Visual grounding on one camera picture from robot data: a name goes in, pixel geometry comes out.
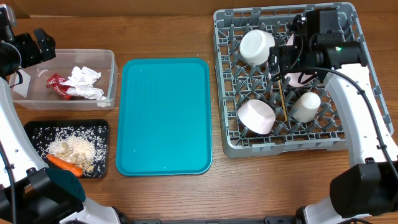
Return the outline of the wooden chopstick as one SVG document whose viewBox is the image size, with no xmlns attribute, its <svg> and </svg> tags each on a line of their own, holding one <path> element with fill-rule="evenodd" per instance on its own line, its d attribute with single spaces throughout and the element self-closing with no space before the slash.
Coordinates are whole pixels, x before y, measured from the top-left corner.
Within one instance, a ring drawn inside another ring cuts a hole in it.
<svg viewBox="0 0 398 224">
<path fill-rule="evenodd" d="M 284 100 L 284 92 L 282 90 L 282 83 L 280 80 L 278 81 L 278 86 L 279 86 L 279 93 L 280 93 L 280 97 L 281 97 L 282 109 L 283 109 L 283 113 L 284 113 L 284 121 L 288 121 L 286 107 L 285 107 L 285 100 Z"/>
</svg>

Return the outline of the white bowl with food scraps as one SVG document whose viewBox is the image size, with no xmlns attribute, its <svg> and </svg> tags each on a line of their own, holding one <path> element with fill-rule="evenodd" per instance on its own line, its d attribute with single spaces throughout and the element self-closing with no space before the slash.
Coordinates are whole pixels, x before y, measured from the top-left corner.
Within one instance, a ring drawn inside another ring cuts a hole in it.
<svg viewBox="0 0 398 224">
<path fill-rule="evenodd" d="M 239 52 L 248 65 L 261 65 L 267 61 L 270 48 L 274 46 L 272 34 L 256 29 L 243 36 Z"/>
</svg>

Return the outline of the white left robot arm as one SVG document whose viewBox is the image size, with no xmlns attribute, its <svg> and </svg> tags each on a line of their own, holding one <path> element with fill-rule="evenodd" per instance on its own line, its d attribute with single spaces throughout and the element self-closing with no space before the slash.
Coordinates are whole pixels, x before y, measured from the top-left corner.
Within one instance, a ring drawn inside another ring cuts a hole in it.
<svg viewBox="0 0 398 224">
<path fill-rule="evenodd" d="M 1 218 L 12 223 L 129 223 L 114 207 L 85 195 L 69 170 L 50 168 L 37 154 L 16 113 L 7 76 L 55 58 L 43 29 L 14 35 L 16 17 L 1 5 Z"/>
</svg>

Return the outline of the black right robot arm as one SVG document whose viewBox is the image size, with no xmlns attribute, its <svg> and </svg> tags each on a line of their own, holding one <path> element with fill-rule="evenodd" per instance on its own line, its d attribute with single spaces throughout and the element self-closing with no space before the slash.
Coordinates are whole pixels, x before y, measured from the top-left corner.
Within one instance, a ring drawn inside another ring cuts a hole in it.
<svg viewBox="0 0 398 224">
<path fill-rule="evenodd" d="M 335 8 L 308 11 L 290 24 L 292 45 L 270 49 L 275 80 L 287 74 L 322 82 L 340 118 L 350 167 L 322 201 L 300 208 L 295 223 L 352 223 L 397 210 L 397 144 L 370 84 L 364 43 L 344 36 Z"/>
</svg>

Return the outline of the pink small bowl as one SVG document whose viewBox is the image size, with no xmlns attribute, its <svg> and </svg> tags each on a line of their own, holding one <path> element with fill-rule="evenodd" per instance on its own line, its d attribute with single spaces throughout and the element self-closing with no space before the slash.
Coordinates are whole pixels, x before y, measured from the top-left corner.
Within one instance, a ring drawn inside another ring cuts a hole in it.
<svg viewBox="0 0 398 224">
<path fill-rule="evenodd" d="M 274 110 L 261 100 L 251 99 L 238 110 L 239 120 L 251 131 L 258 134 L 269 134 L 276 116 Z"/>
</svg>

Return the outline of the white plastic cup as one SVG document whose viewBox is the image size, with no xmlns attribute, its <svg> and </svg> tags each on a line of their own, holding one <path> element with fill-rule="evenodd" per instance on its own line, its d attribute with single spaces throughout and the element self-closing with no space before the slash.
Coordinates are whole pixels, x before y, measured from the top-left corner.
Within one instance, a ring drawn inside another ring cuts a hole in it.
<svg viewBox="0 0 398 224">
<path fill-rule="evenodd" d="M 293 105 L 293 108 L 296 109 L 293 118 L 302 123 L 311 121 L 315 117 L 320 104 L 321 99 L 316 93 L 304 93 Z"/>
</svg>

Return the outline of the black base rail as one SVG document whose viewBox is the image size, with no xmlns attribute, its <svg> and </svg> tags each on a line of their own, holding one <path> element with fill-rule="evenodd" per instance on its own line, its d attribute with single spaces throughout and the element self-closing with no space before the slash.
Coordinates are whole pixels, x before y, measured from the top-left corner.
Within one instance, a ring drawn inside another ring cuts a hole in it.
<svg viewBox="0 0 398 224">
<path fill-rule="evenodd" d="M 215 219 L 215 220 L 160 220 L 140 219 L 130 220 L 130 224 L 304 224 L 301 218 L 291 215 L 266 216 L 265 218 Z"/>
</svg>

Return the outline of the white tissue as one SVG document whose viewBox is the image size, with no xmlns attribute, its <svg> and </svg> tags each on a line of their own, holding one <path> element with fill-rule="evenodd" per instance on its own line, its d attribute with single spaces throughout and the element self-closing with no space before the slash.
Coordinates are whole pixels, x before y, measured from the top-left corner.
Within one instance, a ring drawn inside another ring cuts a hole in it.
<svg viewBox="0 0 398 224">
<path fill-rule="evenodd" d="M 106 99 L 104 90 L 94 87 L 100 78 L 101 72 L 75 66 L 67 80 L 60 84 L 67 87 L 66 94 L 71 95 L 73 100 L 95 100 L 99 101 L 97 106 L 105 108 L 110 106 L 110 102 Z"/>
</svg>

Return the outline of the grey dishwasher rack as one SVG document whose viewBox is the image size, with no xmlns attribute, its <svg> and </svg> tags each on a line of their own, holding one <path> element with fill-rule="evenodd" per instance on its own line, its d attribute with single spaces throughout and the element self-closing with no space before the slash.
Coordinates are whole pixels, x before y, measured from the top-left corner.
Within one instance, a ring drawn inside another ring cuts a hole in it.
<svg viewBox="0 0 398 224">
<path fill-rule="evenodd" d="M 230 158 L 271 156 L 306 149 L 335 151 L 348 149 L 345 133 L 336 106 L 318 80 L 300 88 L 282 81 L 288 121 L 284 121 L 278 82 L 271 80 L 267 65 L 248 65 L 239 53 L 245 34 L 263 30 L 272 34 L 277 45 L 285 45 L 291 36 L 289 24 L 297 15 L 314 9 L 335 8 L 344 36 L 349 40 L 366 41 L 355 7 L 349 2 L 301 4 L 290 6 L 220 9 L 214 13 L 214 48 L 221 137 L 224 153 Z M 370 63 L 370 84 L 388 133 L 394 132 L 384 96 Z M 316 93 L 321 104 L 315 117 L 306 123 L 293 118 L 295 102 L 307 92 Z M 267 103 L 276 115 L 269 134 L 257 134 L 239 120 L 237 110 L 251 99 Z"/>
</svg>

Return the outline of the clear plastic bin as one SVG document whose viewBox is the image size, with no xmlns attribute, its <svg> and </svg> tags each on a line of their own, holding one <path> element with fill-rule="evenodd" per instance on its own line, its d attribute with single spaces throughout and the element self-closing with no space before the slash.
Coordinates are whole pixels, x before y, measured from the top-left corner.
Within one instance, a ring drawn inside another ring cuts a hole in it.
<svg viewBox="0 0 398 224">
<path fill-rule="evenodd" d="M 9 78 L 12 100 L 30 110 L 113 110 L 116 104 L 118 88 L 118 67 L 111 50 L 98 49 L 57 49 L 56 57 L 38 65 L 19 70 L 23 83 L 18 84 L 16 73 Z M 74 67 L 87 67 L 100 72 L 101 77 L 94 83 L 102 89 L 103 101 L 89 100 L 74 96 L 64 100 L 51 87 L 46 87 L 47 80 L 54 74 L 68 78 Z"/>
</svg>

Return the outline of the large white plate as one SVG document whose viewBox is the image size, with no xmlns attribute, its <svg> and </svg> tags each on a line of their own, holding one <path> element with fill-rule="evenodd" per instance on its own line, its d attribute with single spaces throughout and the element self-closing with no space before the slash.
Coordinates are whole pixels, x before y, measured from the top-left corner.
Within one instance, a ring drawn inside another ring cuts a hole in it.
<svg viewBox="0 0 398 224">
<path fill-rule="evenodd" d="M 294 35 L 291 35 L 286 43 L 286 45 L 293 45 L 294 44 Z M 301 84 L 299 83 L 299 76 L 300 76 L 300 72 L 298 73 L 288 73 L 285 76 L 285 79 L 287 79 L 288 77 L 290 78 L 288 84 L 292 87 L 296 87 L 296 88 L 300 88 L 304 85 L 306 85 L 307 83 Z"/>
</svg>

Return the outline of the teal plastic tray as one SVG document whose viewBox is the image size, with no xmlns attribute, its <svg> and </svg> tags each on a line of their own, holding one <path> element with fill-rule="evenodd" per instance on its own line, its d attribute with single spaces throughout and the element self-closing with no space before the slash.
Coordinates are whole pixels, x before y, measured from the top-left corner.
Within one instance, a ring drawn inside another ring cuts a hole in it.
<svg viewBox="0 0 398 224">
<path fill-rule="evenodd" d="M 121 81 L 116 167 L 195 175 L 212 164 L 210 73 L 200 58 L 134 59 Z"/>
</svg>

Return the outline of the red snack wrapper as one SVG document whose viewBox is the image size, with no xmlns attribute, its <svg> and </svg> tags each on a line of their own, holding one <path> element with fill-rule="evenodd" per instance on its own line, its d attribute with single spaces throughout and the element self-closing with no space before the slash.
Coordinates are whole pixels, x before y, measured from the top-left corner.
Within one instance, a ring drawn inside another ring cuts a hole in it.
<svg viewBox="0 0 398 224">
<path fill-rule="evenodd" d="M 67 91 L 70 89 L 70 86 L 62 85 L 62 83 L 65 81 L 66 79 L 61 77 L 59 74 L 55 73 L 47 80 L 46 87 L 52 88 L 64 100 L 70 100 L 72 96 L 67 93 Z"/>
</svg>

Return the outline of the orange carrot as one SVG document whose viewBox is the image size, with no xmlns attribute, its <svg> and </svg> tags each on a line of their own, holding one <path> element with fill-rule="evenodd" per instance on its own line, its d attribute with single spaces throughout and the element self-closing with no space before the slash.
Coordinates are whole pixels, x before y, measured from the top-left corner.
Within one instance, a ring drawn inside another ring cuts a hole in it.
<svg viewBox="0 0 398 224">
<path fill-rule="evenodd" d="M 57 167 L 70 171 L 72 174 L 74 174 L 76 177 L 80 178 L 83 176 L 83 169 L 76 166 L 75 164 L 69 163 L 67 161 L 64 161 L 62 159 L 59 159 L 58 157 L 55 157 L 51 154 L 47 154 L 47 159 L 56 165 Z"/>
</svg>

